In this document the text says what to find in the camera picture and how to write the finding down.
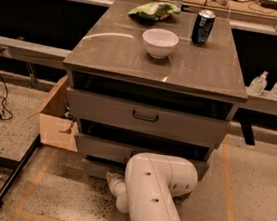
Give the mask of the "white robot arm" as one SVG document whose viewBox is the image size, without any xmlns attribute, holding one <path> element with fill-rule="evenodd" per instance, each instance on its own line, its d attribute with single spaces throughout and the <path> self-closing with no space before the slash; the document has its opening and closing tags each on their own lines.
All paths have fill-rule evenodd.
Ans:
<svg viewBox="0 0 277 221">
<path fill-rule="evenodd" d="M 125 173 L 106 175 L 119 212 L 131 221 L 181 221 L 173 198 L 197 185 L 194 165 L 177 156 L 139 153 L 129 159 Z"/>
</svg>

